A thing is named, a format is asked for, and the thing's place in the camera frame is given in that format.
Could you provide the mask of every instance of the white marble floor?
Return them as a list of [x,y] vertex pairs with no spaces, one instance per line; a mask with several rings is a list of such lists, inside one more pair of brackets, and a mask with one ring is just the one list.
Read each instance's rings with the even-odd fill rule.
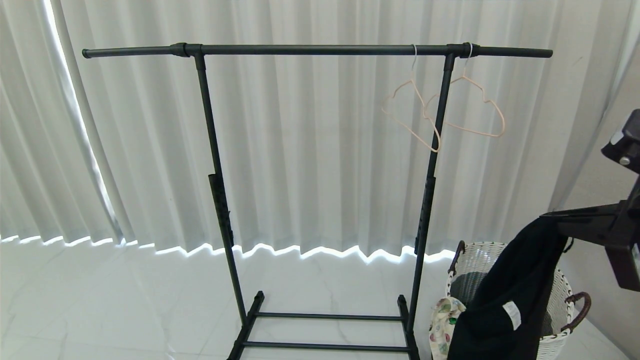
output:
[[[258,290],[263,311],[397,315],[410,298],[415,257],[364,262],[296,250],[236,253],[247,308]],[[66,247],[39,241],[0,245],[2,360],[220,360],[240,330],[224,255],[186,257],[153,248]],[[450,259],[425,264],[416,335],[428,359],[431,305],[444,292]],[[404,346],[399,323],[259,319],[255,341]],[[395,354],[249,348],[243,359],[406,359]],[[584,322],[560,359],[627,358]]]

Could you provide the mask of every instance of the laundry basket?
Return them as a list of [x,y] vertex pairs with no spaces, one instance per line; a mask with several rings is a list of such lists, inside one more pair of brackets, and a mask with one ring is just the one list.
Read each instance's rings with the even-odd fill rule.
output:
[[[505,247],[503,243],[487,241],[467,245],[461,241],[449,267],[447,296],[455,297],[467,305]],[[584,299],[584,306],[574,317],[574,303],[579,299]],[[538,360],[552,360],[560,354],[567,338],[587,315],[590,307],[589,294],[573,294],[562,271],[556,269],[540,336]]]

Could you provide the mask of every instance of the clothes hanger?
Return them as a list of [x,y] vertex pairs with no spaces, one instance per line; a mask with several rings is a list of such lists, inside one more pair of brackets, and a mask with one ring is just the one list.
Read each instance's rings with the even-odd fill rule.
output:
[[[467,63],[468,63],[469,59],[471,58],[471,54],[474,51],[474,45],[471,44],[471,43],[469,43],[469,44],[471,45],[471,50],[469,51],[469,56],[467,57],[467,60],[465,61],[465,68],[462,70],[462,76],[460,76],[457,79],[452,80],[450,82],[450,84],[453,84],[453,83],[455,83],[457,81],[460,81],[460,80],[467,80],[469,83],[471,83],[471,85],[474,85],[478,89],[482,90],[482,101],[485,104],[489,103],[489,104],[493,105],[493,107],[495,108],[495,111],[498,113],[498,116],[500,117],[500,120],[502,121],[502,130],[500,130],[500,133],[498,133],[498,134],[491,134],[491,133],[484,133],[482,131],[476,131],[476,130],[472,130],[472,129],[467,129],[465,127],[458,126],[456,124],[451,124],[448,121],[445,121],[445,123],[447,125],[449,125],[449,126],[456,127],[456,128],[458,128],[460,130],[468,131],[469,133],[474,133],[474,134],[479,134],[479,135],[484,135],[484,136],[490,136],[492,138],[499,138],[500,136],[502,136],[504,134],[504,132],[506,130],[506,121],[504,120],[504,115],[502,114],[502,111],[498,107],[498,104],[495,103],[495,101],[493,101],[491,99],[487,100],[484,88],[480,84],[476,83],[474,80],[472,80],[472,79],[467,77]],[[429,104],[431,103],[431,101],[433,99],[435,99],[436,97],[439,97],[439,96],[440,96],[440,94],[435,94],[434,96],[432,96],[429,99],[429,101],[427,101],[427,105],[426,105],[425,109],[429,107]]]
[[[409,130],[409,132],[415,136],[416,139],[418,139],[418,141],[420,141],[424,146],[426,146],[427,148],[429,148],[429,150],[433,151],[433,152],[438,152],[440,150],[440,133],[438,132],[438,129],[436,128],[436,123],[435,121],[427,116],[427,105],[424,104],[424,99],[422,99],[422,95],[420,94],[420,92],[418,91],[418,86],[415,84],[415,76],[413,73],[413,69],[415,68],[415,60],[417,60],[418,58],[418,48],[415,46],[415,44],[413,45],[413,48],[415,49],[415,55],[413,56],[413,64],[411,65],[411,78],[403,83],[402,85],[400,85],[399,87],[397,87],[393,94],[390,94],[388,96],[386,96],[384,98],[384,100],[382,100],[382,112],[387,114],[389,117],[391,117],[392,119],[394,119],[398,124],[404,126],[405,129]],[[420,99],[420,103],[422,104],[422,109],[421,109],[421,113],[422,113],[422,117],[425,120],[429,120],[429,122],[431,123],[431,127],[433,127],[433,131],[436,134],[436,137],[438,138],[438,148],[434,149],[431,146],[429,146],[429,144],[427,144],[427,142],[425,142],[420,136],[418,136],[418,134],[414,133],[413,130],[411,130],[411,128],[409,126],[407,126],[404,122],[401,122],[400,120],[396,119],[395,116],[393,116],[393,114],[391,114],[390,112],[388,112],[387,110],[385,110],[385,105],[387,105],[387,102],[389,101],[389,99],[395,99],[396,95],[398,93],[398,91],[400,89],[402,89],[403,87],[405,87],[406,85],[413,85],[413,91],[418,95],[418,99]]]

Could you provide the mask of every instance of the white curtain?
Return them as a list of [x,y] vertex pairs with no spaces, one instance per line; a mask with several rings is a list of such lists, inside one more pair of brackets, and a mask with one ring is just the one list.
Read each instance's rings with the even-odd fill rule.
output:
[[[550,60],[474,58],[467,74],[507,119],[499,139],[445,127],[428,252],[458,240],[510,239],[552,205],[567,155],[580,158],[616,70],[629,1],[53,0],[91,143],[127,241],[221,247],[193,59],[86,60],[83,48],[202,44],[446,44],[551,48]],[[429,151],[386,118],[381,100],[413,58],[208,56],[209,87],[236,243],[399,253],[413,245]],[[442,57],[419,58],[438,92]],[[461,74],[456,62],[454,76]],[[392,111],[421,137],[409,91]],[[429,109],[435,114],[435,106]],[[446,119],[497,131],[468,85]]]
[[45,6],[0,3],[0,236],[119,238]]

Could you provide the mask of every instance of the brown basket handle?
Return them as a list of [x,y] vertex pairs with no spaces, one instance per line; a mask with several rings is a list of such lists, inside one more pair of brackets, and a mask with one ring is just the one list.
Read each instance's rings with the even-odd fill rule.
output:
[[575,317],[575,319],[573,319],[572,322],[566,324],[565,326],[562,327],[562,329],[560,329],[561,332],[567,329],[569,329],[570,332],[573,332],[573,330],[578,325],[580,325],[580,323],[587,316],[587,313],[589,313],[589,309],[591,309],[591,297],[589,296],[589,294],[585,292],[573,294],[568,298],[566,298],[565,302],[576,302],[580,299],[584,299],[584,306],[582,307],[582,310],[580,310],[580,313],[578,314],[578,316]]
[[460,240],[458,243],[458,248],[456,249],[456,255],[453,257],[451,261],[451,266],[449,267],[447,272],[453,272],[453,276],[456,276],[456,263],[458,262],[458,258],[460,257],[460,253],[464,254],[467,250],[467,246],[465,242]]

